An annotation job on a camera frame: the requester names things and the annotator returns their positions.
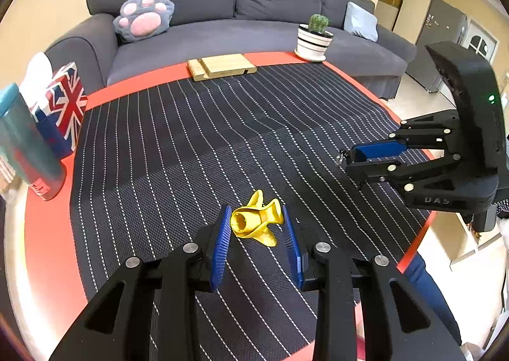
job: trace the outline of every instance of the person's leg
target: person's leg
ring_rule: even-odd
[[[456,319],[454,319],[454,315],[450,311],[449,305],[447,305],[439,287],[431,275],[426,272],[426,263],[419,253],[416,253],[408,265],[405,276],[421,297],[435,311],[457,344],[461,345],[460,328],[457,326]]]

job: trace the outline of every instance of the potted plant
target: potted plant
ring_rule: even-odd
[[[309,24],[299,24],[297,32],[297,49],[295,53],[309,61],[325,60],[325,51],[334,38],[334,34],[326,31],[329,19],[320,14],[310,17]]]

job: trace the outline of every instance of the cat paw pillow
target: cat paw pillow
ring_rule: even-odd
[[[124,42],[140,41],[166,32],[174,10],[169,0],[125,1],[113,26]]]

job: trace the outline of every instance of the union jack box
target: union jack box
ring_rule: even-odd
[[[76,63],[70,63],[57,71],[31,109],[37,129],[58,159],[76,150],[87,102]]]

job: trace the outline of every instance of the white tissue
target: white tissue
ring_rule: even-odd
[[[32,108],[53,79],[52,63],[43,52],[38,52],[26,67],[25,78],[19,86],[19,92]]]

